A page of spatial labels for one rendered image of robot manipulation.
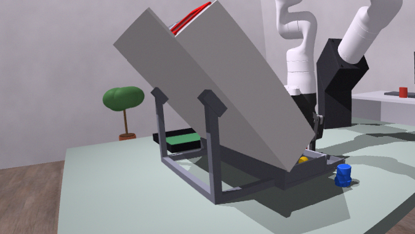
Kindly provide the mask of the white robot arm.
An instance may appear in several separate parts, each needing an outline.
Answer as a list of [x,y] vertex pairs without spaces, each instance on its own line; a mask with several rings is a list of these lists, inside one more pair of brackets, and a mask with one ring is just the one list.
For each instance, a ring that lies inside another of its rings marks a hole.
[[[288,7],[301,1],[275,0],[276,26],[280,36],[284,39],[304,39],[299,47],[288,50],[286,54],[288,85],[285,88],[290,95],[316,93],[313,52],[317,20],[309,11],[288,12]],[[361,7],[339,44],[341,58],[350,64],[358,63],[402,4],[403,0],[370,0],[369,7]]]

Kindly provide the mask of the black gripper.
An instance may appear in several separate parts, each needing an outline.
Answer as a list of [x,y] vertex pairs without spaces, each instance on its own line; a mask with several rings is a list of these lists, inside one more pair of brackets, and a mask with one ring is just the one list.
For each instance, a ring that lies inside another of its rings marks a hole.
[[306,120],[310,124],[311,128],[315,132],[315,136],[308,145],[307,149],[315,151],[316,140],[321,139],[323,136],[324,128],[324,115],[318,115],[315,111],[316,106],[316,93],[312,94],[300,94],[300,95],[291,95],[293,100],[296,102],[297,106],[305,116]]

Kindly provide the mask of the yellow ball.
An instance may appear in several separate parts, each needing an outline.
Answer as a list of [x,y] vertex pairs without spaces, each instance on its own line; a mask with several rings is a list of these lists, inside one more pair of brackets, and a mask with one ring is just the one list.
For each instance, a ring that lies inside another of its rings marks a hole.
[[299,163],[307,161],[307,160],[308,160],[308,158],[303,156],[299,159]]

